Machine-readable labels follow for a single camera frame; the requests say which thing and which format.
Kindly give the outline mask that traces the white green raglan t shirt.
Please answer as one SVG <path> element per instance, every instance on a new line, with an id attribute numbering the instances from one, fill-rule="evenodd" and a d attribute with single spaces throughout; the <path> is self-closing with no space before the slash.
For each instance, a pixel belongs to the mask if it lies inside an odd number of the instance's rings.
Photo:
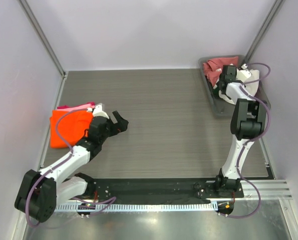
<path id="1" fill-rule="evenodd" d="M 259 75 L 260 75 L 259 70 L 257 70 L 257 69 L 249 69 L 249 70 L 254 75 L 255 80 L 259 80 Z M 246 85 L 246 90 L 252 96 L 255 96 L 255 94 L 258 91 L 259 82 L 258 81 L 253 82 L 253 83 L 251 83 L 251 82 L 245 82 L 245 85 Z M 224 94 L 221 93 L 221 91 L 219 90 L 219 88 L 218 88 L 217 85 L 215 85 L 213 87 L 213 94 L 214 94 L 215 97 L 219 97 L 219 98 L 223 99 L 224 101 L 226 101 L 227 103 L 232 104 L 232 105 L 235 105 L 235 103 L 233 102 L 233 100 L 229 99 L 229 97 L 227 97 L 226 95 L 224 95 Z"/>

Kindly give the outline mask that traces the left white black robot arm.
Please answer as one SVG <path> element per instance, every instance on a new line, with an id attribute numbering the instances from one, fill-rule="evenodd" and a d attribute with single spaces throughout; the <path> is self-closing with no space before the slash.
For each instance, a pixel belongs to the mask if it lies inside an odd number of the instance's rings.
<path id="1" fill-rule="evenodd" d="M 81 138 L 74 145 L 68 145 L 69 152 L 48 167 L 25 173 L 15 200 L 15 208 L 25 214 L 31 227 L 46 222 L 55 208 L 76 196 L 91 199 L 95 187 L 86 175 L 69 177 L 79 167 L 93 160 L 102 150 L 109 137 L 125 132 L 129 122 L 117 112 L 113 112 L 116 122 L 102 109 L 94 108 L 91 122 L 83 130 Z"/>

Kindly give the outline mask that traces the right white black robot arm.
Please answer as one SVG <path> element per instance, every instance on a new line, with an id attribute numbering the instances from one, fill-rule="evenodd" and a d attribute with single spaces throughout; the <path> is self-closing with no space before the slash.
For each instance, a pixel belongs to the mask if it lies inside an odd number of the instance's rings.
<path id="1" fill-rule="evenodd" d="M 246 156 L 254 142 L 262 137 L 268 108 L 246 88 L 246 82 L 237 78 L 238 69 L 234 65 L 224 65 L 217 83 L 222 94 L 235 104 L 230 122 L 232 144 L 225 164 L 214 183 L 214 191 L 220 198 L 239 191 L 241 170 Z"/>

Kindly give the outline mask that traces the salmon pink t shirt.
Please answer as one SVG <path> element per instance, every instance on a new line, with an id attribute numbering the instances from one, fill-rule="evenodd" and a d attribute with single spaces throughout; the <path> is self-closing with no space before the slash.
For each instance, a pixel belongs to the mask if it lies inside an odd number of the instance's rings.
<path id="1" fill-rule="evenodd" d="M 214 87 L 219 79 L 220 74 L 222 73 L 223 66 L 234 65 L 237 66 L 239 61 L 238 56 L 234 57 L 216 57 L 207 60 L 202 64 L 203 72 L 206 78 Z"/>

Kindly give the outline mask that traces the folded orange t shirt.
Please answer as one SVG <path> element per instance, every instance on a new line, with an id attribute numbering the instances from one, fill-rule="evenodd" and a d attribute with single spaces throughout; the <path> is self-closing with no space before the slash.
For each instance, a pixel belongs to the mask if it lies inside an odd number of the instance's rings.
<path id="1" fill-rule="evenodd" d="M 66 111 L 52 111 L 52 116 L 50 117 L 51 148 L 62 149 L 68 147 L 68 145 L 58 136 L 56 132 L 56 124 L 58 120 L 66 113 Z M 69 145 L 74 146 L 84 136 L 85 129 L 89 128 L 92 118 L 92 114 L 85 110 L 70 113 L 65 116 L 58 124 L 58 132 L 68 142 Z"/>

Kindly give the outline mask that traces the grey plastic tray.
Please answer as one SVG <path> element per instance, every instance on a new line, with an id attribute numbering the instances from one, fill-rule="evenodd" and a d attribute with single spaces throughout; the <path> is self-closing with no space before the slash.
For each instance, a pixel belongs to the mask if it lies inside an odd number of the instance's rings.
<path id="1" fill-rule="evenodd" d="M 245 60 L 244 55 L 237 55 L 237 56 L 238 56 L 238 65 L 239 66 L 246 63 L 247 60 Z M 206 76 L 204 75 L 204 71 L 203 71 L 203 63 L 207 62 L 207 60 L 209 60 L 209 59 L 220 58 L 220 57 L 234 57 L 234 55 L 201 57 L 198 60 L 198 64 L 199 64 L 199 69 L 200 69 L 200 73 L 201 73 L 201 79 L 202 79 L 203 85 L 207 92 L 206 93 L 207 99 L 210 103 L 211 110 L 212 110 L 214 116 L 217 118 L 231 119 L 233 111 L 234 111 L 234 105 L 226 102 L 225 100 L 223 100 L 220 97 L 215 96 L 213 94 L 214 91 L 212 90 L 213 89 L 212 85 L 209 82 L 209 80 L 206 78 Z M 269 102 L 269 99 L 268 99 L 263 87 L 262 87 L 261 82 L 259 83 L 259 88 L 258 88 L 257 93 L 255 94 L 255 97 L 262 100 L 268 106 L 268 108 L 271 109 L 271 104 Z"/>

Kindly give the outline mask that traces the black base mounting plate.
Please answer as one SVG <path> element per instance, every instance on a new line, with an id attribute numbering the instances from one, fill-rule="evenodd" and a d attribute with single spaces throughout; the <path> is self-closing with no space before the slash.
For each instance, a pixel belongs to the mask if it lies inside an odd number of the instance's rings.
<path id="1" fill-rule="evenodd" d="M 239 180 L 216 178 L 94 178 L 76 197 L 100 202 L 116 197 L 122 205 L 206 204 L 211 199 L 244 197 Z"/>

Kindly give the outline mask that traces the right aluminium frame post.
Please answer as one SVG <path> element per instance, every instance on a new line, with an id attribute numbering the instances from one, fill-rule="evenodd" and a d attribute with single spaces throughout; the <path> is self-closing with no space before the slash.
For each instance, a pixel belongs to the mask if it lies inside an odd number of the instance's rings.
<path id="1" fill-rule="evenodd" d="M 278 15 L 280 9 L 282 8 L 285 0 L 275 0 L 272 7 L 270 8 L 268 14 L 266 15 L 259 31 L 257 32 L 250 48 L 248 49 L 244 61 L 249 62 L 253 55 L 255 54 L 257 48 L 259 47 L 260 43 L 262 42 L 264 36 L 268 32 L 271 24 L 273 23 L 275 17 Z"/>

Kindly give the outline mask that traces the aluminium frame post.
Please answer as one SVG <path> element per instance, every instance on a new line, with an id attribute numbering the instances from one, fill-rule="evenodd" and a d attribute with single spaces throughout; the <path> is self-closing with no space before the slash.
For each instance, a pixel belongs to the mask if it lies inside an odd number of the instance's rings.
<path id="1" fill-rule="evenodd" d="M 60 64 L 53 48 L 51 47 L 44 31 L 42 30 L 37 18 L 35 17 L 30 5 L 26 0 L 18 0 L 19 5 L 21 6 L 22 10 L 24 11 L 25 15 L 27 16 L 30 24 L 32 25 L 34 31 L 36 32 L 38 38 L 40 39 L 42 45 L 44 46 L 47 54 L 51 58 L 53 64 L 55 65 L 57 71 L 61 75 L 62 78 L 66 76 L 66 71 L 63 69 L 62 65 Z"/>
<path id="2" fill-rule="evenodd" d="M 273 23 L 275 17 L 278 15 L 280 9 L 282 8 L 285 0 L 275 0 L 272 7 L 270 8 L 268 14 L 266 15 L 259 31 L 257 32 L 250 48 L 248 49 L 244 61 L 249 62 L 253 55 L 255 54 L 257 48 L 259 47 L 260 43 L 262 42 L 264 36 L 268 32 L 271 24 Z"/>

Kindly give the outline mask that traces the aluminium front rail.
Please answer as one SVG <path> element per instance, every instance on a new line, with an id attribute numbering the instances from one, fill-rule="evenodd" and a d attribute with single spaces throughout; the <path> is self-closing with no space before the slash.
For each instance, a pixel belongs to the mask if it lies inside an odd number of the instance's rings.
<path id="1" fill-rule="evenodd" d="M 286 180 L 252 180 L 251 182 L 258 189 L 262 200 L 292 199 Z M 242 181 L 241 185 L 246 200 L 258 200 L 258 194 L 251 184 Z"/>

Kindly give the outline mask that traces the left aluminium frame post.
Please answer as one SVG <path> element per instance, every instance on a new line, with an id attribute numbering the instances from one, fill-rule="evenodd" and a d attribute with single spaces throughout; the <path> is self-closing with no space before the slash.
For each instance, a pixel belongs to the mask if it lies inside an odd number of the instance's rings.
<path id="1" fill-rule="evenodd" d="M 51 58 L 53 64 L 55 65 L 57 71 L 61 75 L 62 78 L 66 76 L 66 71 L 63 69 L 62 65 L 60 64 L 53 48 L 51 47 L 44 31 L 42 30 L 37 18 L 35 17 L 30 5 L 26 0 L 18 0 L 19 5 L 21 6 L 22 10 L 24 11 L 25 15 L 27 16 L 30 24 L 32 25 L 34 31 L 36 32 L 38 38 L 40 39 L 42 45 L 44 46 L 47 54 Z"/>

